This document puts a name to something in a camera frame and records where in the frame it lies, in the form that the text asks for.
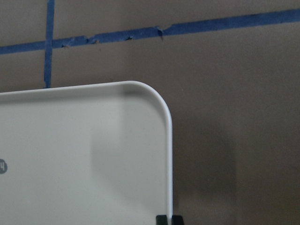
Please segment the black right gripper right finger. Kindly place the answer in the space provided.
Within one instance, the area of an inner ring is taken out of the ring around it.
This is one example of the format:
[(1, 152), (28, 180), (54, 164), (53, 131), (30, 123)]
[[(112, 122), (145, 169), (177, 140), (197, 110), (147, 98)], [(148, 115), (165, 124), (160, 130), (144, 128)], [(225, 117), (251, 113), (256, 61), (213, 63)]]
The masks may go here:
[(183, 217), (181, 215), (172, 215), (172, 225), (183, 225)]

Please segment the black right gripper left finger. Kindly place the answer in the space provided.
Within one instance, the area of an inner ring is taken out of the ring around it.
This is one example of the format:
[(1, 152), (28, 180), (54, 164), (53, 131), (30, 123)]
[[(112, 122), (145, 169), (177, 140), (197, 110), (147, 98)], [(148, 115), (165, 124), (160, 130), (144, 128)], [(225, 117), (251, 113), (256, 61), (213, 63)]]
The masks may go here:
[(157, 215), (156, 225), (167, 225), (167, 215)]

